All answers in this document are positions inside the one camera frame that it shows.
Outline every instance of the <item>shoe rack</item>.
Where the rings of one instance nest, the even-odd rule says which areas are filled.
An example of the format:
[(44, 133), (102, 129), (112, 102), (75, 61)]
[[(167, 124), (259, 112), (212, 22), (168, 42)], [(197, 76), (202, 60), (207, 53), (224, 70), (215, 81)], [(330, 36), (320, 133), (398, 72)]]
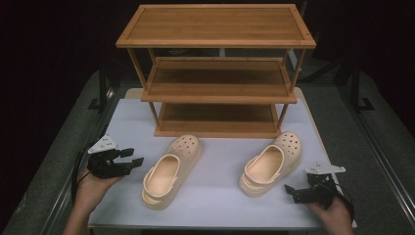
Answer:
[[(116, 42), (126, 48), (155, 120), (156, 136), (275, 138), (305, 50), (315, 42), (294, 4), (141, 5)], [(147, 48), (146, 79), (136, 48)], [(158, 57), (155, 48), (268, 48), (282, 58)], [(290, 77), (288, 51), (300, 52)], [(156, 110), (154, 103), (161, 103)], [(283, 104), (278, 114), (275, 104)]]

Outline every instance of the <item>clog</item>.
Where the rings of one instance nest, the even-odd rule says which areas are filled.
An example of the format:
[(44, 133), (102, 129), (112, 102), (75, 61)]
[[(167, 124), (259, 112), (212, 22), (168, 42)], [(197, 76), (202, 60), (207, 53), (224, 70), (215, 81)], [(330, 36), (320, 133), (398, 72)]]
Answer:
[(301, 142), (295, 133), (279, 135), (258, 156), (249, 160), (239, 179), (239, 187), (249, 197), (264, 195), (300, 164)]
[(167, 208), (200, 158), (202, 149), (201, 141), (194, 135), (183, 135), (171, 142), (165, 154), (144, 177), (144, 205), (153, 210)]

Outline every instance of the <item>black backdrop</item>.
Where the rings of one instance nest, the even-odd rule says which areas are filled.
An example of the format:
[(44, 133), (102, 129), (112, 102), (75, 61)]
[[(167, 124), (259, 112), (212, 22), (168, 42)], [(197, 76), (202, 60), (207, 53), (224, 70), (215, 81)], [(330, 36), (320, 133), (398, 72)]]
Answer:
[[(139, 4), (300, 1), (2, 0), (0, 229), (20, 201), (83, 85), (117, 57), (115, 42)], [(414, 118), (414, 1), (309, 1), (305, 22), (322, 30), (315, 57), (349, 51), (370, 73), (408, 129)]]

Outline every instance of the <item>shoe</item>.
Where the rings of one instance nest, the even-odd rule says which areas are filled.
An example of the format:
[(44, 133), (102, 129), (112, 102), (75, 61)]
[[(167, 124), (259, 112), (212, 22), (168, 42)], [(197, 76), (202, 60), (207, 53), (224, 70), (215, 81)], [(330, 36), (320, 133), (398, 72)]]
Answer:
[(202, 143), (193, 135), (178, 137), (144, 177), (142, 199), (146, 207), (163, 210), (202, 154)]
[(249, 197), (260, 197), (293, 172), (300, 160), (300, 139), (293, 132), (284, 132), (260, 155), (247, 162), (239, 179), (239, 187)]

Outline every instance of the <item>white table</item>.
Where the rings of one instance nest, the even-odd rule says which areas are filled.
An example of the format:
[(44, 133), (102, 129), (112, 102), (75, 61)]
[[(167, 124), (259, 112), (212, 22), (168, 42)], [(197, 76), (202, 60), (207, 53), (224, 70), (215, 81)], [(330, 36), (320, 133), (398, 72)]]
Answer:
[(152, 211), (142, 203), (143, 178), (175, 138), (153, 135), (155, 125), (147, 103), (139, 99), (119, 100), (107, 133), (119, 149), (135, 149), (134, 156), (126, 161), (145, 159), (141, 167), (133, 169), (109, 190), (91, 214), (89, 227), (269, 230), (321, 227), (318, 218), (304, 205), (295, 204), (284, 188), (284, 184), (296, 189), (308, 188), (304, 170), (316, 162), (329, 162), (298, 88), (296, 96), (299, 102), (290, 106), (282, 125), (282, 131), (293, 131), (302, 142), (302, 161), (293, 173), (264, 196), (249, 198), (239, 189), (238, 179), (246, 162), (273, 140), (201, 138), (204, 151), (199, 162), (163, 211)]

